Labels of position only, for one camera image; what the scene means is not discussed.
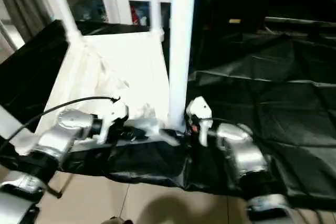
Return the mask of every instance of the white pole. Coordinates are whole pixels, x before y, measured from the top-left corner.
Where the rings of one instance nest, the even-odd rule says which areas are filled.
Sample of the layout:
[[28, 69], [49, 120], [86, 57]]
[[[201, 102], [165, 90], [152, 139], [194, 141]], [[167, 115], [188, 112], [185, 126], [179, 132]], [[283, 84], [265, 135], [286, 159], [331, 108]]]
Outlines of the white pole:
[[172, 0], [170, 35], [170, 126], [182, 129], [195, 0]]
[[71, 41], [73, 38], [78, 39], [81, 36], [81, 34], [77, 29], [75, 19], [71, 14], [71, 10], [67, 3], [67, 0], [55, 0], [55, 1], [62, 14], [62, 21], [67, 33], [68, 41]]
[[161, 22], [161, 3], [160, 0], [151, 0], [151, 31], [157, 33], [163, 40], [163, 29]]

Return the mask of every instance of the tiled floor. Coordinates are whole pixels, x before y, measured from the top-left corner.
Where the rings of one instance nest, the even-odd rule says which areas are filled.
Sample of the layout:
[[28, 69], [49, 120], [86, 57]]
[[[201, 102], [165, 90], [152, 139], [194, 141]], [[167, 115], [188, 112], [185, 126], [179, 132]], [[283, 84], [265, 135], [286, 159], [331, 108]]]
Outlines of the tiled floor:
[[[1, 167], [0, 181], [6, 173]], [[50, 185], [60, 190], [69, 176], [58, 173]], [[238, 198], [81, 175], [72, 176], [62, 199], [46, 194], [39, 207], [38, 224], [100, 224], [112, 216], [132, 219], [135, 224], [251, 224], [245, 203]], [[309, 224], [319, 224], [315, 212], [301, 213]], [[320, 213], [323, 223], [336, 224], [333, 213]], [[293, 216], [296, 224], [307, 224], [297, 211]]]

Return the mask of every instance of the gray curtain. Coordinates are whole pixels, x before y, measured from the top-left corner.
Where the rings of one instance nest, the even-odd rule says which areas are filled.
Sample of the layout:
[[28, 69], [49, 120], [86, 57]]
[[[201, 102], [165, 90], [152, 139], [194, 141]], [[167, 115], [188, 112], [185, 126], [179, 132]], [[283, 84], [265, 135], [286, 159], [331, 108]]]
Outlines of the gray curtain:
[[42, 0], [3, 0], [12, 24], [27, 42], [47, 26], [51, 19]]

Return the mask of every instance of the black tarp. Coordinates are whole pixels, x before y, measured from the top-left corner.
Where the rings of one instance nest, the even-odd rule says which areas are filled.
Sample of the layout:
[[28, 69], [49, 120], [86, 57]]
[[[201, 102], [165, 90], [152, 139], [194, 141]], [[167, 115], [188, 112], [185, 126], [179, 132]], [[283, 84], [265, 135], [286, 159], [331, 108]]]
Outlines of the black tarp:
[[[79, 28], [83, 34], [143, 30]], [[62, 26], [54, 22], [0, 65], [0, 104], [21, 122], [43, 110], [66, 48]], [[248, 125], [294, 206], [336, 210], [335, 42], [237, 33], [207, 37], [200, 48], [188, 100], [202, 95], [213, 116]], [[15, 156], [12, 146], [1, 155], [14, 167], [7, 158]], [[222, 154], [191, 137], [179, 147], [148, 143], [72, 153], [62, 168], [125, 183], [240, 195]]]

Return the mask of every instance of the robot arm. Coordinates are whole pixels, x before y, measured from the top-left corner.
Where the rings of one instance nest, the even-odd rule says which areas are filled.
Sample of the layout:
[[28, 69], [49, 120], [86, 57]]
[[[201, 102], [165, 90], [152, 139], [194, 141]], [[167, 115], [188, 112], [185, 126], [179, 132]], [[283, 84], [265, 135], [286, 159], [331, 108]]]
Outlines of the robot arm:
[[3, 224], [34, 223], [39, 209], [36, 204], [48, 187], [75, 140], [99, 135], [102, 120], [78, 110], [62, 112], [57, 123], [38, 138], [37, 144], [24, 156], [18, 170], [12, 170], [0, 185], [0, 220]]
[[[124, 113], [117, 114], [116, 118], [126, 116]], [[243, 197], [247, 200], [250, 219], [268, 223], [271, 214], [270, 223], [277, 219], [281, 223], [293, 223], [288, 211], [289, 204], [282, 195], [281, 188], [272, 182], [273, 177], [265, 156], [253, 141], [251, 130], [244, 125], [230, 123], [213, 126], [211, 110], [203, 98], [195, 99], [188, 106], [187, 114], [191, 132], [197, 135], [203, 146], [207, 146], [209, 136], [216, 140], [217, 148], [223, 152], [230, 167], [232, 181], [241, 188]], [[38, 138], [36, 145], [24, 157], [24, 162], [19, 164], [17, 170], [11, 171], [0, 185], [2, 223], [34, 223], [39, 212], [36, 204], [43, 194], [48, 191], [58, 198], [61, 196], [61, 193], [49, 188], [48, 183], [74, 142], [96, 137], [99, 144], [104, 143], [107, 130], [116, 118], [104, 122], [92, 114], [67, 110], [59, 115], [52, 128], [40, 137], [35, 136]], [[127, 143], [121, 141], [121, 145], [156, 141], [178, 145], [175, 138], [160, 130], [156, 120], [139, 120], [128, 124], [128, 127], [140, 129], [149, 137], [147, 141], [137, 141], [132, 137]], [[32, 133], [25, 134], [26, 137], [31, 137]]]

